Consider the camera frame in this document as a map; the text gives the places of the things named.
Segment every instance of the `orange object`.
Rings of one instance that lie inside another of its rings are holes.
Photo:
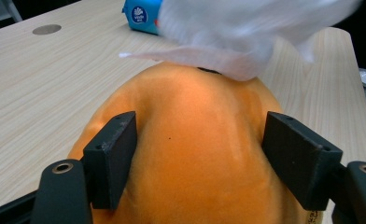
[[[262,152],[266,114],[281,108],[258,78],[150,67],[96,111],[69,158],[133,110],[138,143],[125,191],[116,211],[92,211],[94,223],[307,223]]]

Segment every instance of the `wooden table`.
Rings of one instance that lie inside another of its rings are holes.
[[[82,0],[0,30],[0,205],[37,189],[42,170],[66,157],[96,108],[155,64],[121,59],[119,52],[173,46],[131,31],[122,6],[122,0]],[[47,24],[62,29],[32,33]],[[343,164],[366,161],[366,100],[349,34],[318,33],[316,58],[304,64],[280,40],[260,78],[286,114],[345,152]]]

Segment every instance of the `wood grain surface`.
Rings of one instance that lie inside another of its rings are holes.
[[[122,6],[82,0],[0,30],[0,205],[37,189],[42,170],[66,157],[96,108],[156,63],[121,59],[120,52],[173,46],[130,30]],[[32,33],[48,24],[62,29]],[[260,78],[286,114],[344,151],[343,164],[366,161],[366,100],[349,34],[316,34],[315,58],[304,63],[278,40]]]

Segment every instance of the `table grommet hole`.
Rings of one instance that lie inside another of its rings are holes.
[[[35,28],[32,33],[34,35],[50,35],[53,33],[56,33],[62,29],[61,25],[58,24],[50,24],[50,25],[44,25]]]

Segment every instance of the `blue carton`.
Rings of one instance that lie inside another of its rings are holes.
[[[122,13],[133,30],[158,34],[157,18],[162,0],[126,0]]]

